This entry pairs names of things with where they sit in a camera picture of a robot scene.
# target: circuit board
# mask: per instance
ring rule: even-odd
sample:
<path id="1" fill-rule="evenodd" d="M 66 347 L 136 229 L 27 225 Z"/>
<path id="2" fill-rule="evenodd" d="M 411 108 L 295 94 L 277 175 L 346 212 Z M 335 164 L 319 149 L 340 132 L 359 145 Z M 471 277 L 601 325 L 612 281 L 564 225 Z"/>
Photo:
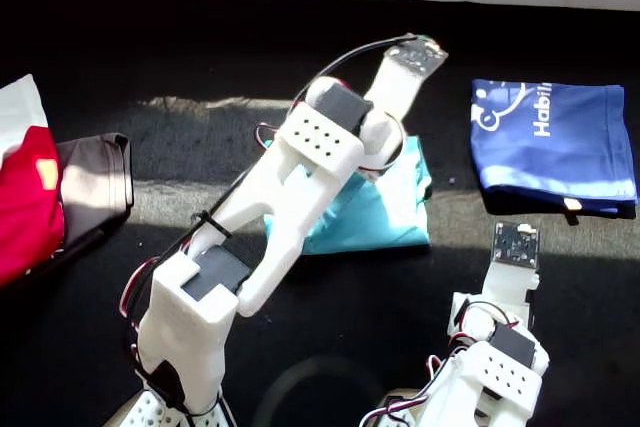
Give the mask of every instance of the circuit board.
<path id="1" fill-rule="evenodd" d="M 529 224 L 496 223 L 492 259 L 521 267 L 537 268 L 540 234 Z"/>

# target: cloth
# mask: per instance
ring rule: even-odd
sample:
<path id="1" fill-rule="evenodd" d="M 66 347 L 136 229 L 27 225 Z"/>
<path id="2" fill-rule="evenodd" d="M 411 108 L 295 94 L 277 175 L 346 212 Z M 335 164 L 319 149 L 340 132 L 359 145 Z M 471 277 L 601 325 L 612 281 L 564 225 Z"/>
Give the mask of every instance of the cloth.
<path id="1" fill-rule="evenodd" d="M 427 244 L 424 197 L 429 185 L 431 176 L 420 139 L 409 137 L 397 162 L 375 183 L 359 174 L 347 181 L 310 230 L 302 253 L 332 254 Z M 271 216 L 265 216 L 267 236 L 272 222 Z"/>
<path id="2" fill-rule="evenodd" d="M 0 169 L 0 285 L 48 259 L 60 246 L 64 217 L 60 168 L 49 129 L 30 127 Z"/>
<path id="3" fill-rule="evenodd" d="M 471 150 L 480 183 L 564 206 L 620 214 L 637 203 L 618 85 L 473 81 Z"/>
<path id="4" fill-rule="evenodd" d="M 63 142 L 58 152 L 68 248 L 88 232 L 129 214 L 131 152 L 129 139 L 115 133 Z"/>
<path id="5" fill-rule="evenodd" d="M 22 145 L 31 126 L 46 127 L 47 118 L 31 74 L 0 89 L 0 167 Z"/>

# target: white cloth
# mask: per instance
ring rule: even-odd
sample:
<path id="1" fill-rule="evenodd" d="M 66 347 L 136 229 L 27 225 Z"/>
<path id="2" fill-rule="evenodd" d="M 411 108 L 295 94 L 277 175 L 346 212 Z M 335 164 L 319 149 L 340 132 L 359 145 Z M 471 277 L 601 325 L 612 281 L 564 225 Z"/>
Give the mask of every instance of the white cloth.
<path id="1" fill-rule="evenodd" d="M 33 76 L 28 74 L 0 89 L 0 168 L 22 145 L 32 125 L 47 127 L 47 117 Z"/>

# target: printed logo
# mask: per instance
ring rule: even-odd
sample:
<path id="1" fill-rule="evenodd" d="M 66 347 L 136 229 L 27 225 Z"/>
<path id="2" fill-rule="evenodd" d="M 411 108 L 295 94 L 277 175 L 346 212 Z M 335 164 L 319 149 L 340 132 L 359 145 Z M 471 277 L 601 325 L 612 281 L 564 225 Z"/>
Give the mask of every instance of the printed logo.
<path id="1" fill-rule="evenodd" d="M 489 84 L 493 85 L 496 84 L 496 82 L 490 81 Z M 500 88 L 504 88 L 505 85 L 506 82 L 501 82 Z M 527 94 L 527 87 L 524 82 L 521 82 L 520 89 L 518 90 L 515 99 L 513 99 L 513 102 L 511 102 L 506 109 L 499 111 L 491 109 L 490 111 L 487 111 L 488 109 L 478 105 L 483 103 L 484 99 L 490 98 L 491 93 L 497 88 L 498 87 L 491 89 L 488 92 L 485 89 L 476 89 L 476 102 L 471 105 L 471 122 L 476 122 L 480 127 L 488 132 L 495 132 L 498 130 L 498 127 L 500 127 L 500 119 L 516 110 Z"/>
<path id="2" fill-rule="evenodd" d="M 538 111 L 538 120 L 533 122 L 533 135 L 536 137 L 551 137 L 551 132 L 549 132 L 551 84 L 548 82 L 540 84 L 536 88 L 536 95 L 538 100 L 533 104 L 533 108 Z"/>

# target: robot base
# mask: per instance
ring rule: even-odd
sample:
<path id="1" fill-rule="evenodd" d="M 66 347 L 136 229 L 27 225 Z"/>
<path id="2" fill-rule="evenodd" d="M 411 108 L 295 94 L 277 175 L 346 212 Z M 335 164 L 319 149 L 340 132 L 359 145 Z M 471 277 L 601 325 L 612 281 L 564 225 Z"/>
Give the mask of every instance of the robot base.
<path id="1" fill-rule="evenodd" d="M 208 414 L 194 417 L 193 422 L 196 427 L 236 427 L 235 420 L 224 400 L 218 402 Z M 175 409 L 167 409 L 155 395 L 149 391 L 144 391 L 125 419 L 120 423 L 120 427 L 189 426 L 182 413 Z"/>

